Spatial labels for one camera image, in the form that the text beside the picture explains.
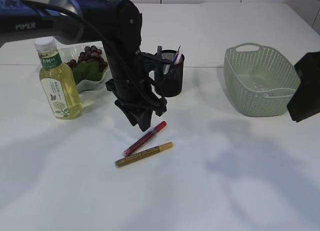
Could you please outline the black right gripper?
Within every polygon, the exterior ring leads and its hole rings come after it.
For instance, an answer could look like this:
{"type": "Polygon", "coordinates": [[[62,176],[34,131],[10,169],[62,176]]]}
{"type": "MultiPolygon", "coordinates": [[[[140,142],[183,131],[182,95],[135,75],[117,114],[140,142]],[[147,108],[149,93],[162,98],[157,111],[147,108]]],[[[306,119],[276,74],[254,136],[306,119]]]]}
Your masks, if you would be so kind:
{"type": "Polygon", "coordinates": [[[306,53],[294,68],[300,84],[287,110],[291,119],[298,123],[320,112],[320,53],[306,53]]]}

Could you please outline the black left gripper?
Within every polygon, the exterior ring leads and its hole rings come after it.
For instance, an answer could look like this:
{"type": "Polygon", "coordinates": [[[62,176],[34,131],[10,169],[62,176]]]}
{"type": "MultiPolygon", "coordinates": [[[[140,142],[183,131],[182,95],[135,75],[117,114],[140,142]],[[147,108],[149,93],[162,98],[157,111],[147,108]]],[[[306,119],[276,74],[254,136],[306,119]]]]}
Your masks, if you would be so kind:
{"type": "Polygon", "coordinates": [[[105,85],[108,91],[116,97],[115,105],[124,113],[132,126],[138,125],[141,131],[151,126],[152,115],[162,116],[167,111],[167,100],[164,96],[158,98],[152,91],[156,86],[149,72],[144,71],[142,76],[136,73],[137,85],[122,69],[111,67],[112,78],[105,85]]]}

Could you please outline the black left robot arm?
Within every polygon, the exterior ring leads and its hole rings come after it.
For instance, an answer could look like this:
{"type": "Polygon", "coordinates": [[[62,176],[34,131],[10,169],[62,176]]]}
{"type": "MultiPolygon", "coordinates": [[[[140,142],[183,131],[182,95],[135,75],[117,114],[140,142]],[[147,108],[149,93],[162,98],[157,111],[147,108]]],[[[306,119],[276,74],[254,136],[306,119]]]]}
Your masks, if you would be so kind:
{"type": "Polygon", "coordinates": [[[64,45],[102,42],[112,75],[106,87],[129,122],[146,131],[167,101],[152,92],[149,73],[165,61],[141,51],[142,22],[130,0],[0,0],[1,44],[49,36],[64,45]]]}

